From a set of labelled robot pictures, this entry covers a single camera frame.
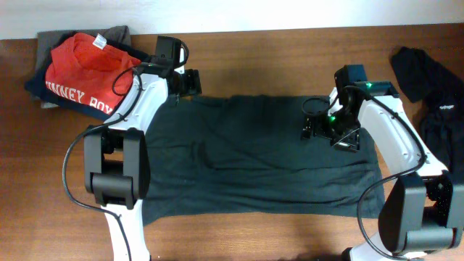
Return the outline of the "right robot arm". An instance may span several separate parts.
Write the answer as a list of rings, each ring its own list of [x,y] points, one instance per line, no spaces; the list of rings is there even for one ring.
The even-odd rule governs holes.
[[[405,114],[389,81],[370,81],[362,65],[345,65],[334,74],[326,107],[302,109],[302,138],[324,137],[337,149],[358,152],[365,130],[390,175],[369,185],[357,203],[357,223],[365,239],[343,251],[343,260],[423,260],[460,246],[463,240],[463,178],[431,152]],[[372,236],[363,225],[369,193],[394,183]]]

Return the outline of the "dark green t-shirt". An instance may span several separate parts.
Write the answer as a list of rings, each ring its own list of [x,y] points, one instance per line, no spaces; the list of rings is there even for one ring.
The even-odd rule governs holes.
[[[375,218],[384,191],[372,138],[360,150],[303,139],[301,96],[169,99],[146,145],[151,168],[143,222],[179,215],[266,212]]]

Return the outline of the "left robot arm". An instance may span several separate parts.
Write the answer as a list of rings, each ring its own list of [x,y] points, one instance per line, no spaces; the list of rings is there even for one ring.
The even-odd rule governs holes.
[[[160,36],[153,56],[127,69],[131,87],[115,112],[83,136],[85,187],[107,219],[114,260],[150,260],[142,206],[151,177],[146,132],[169,97],[202,92],[198,70],[185,69],[189,48]]]

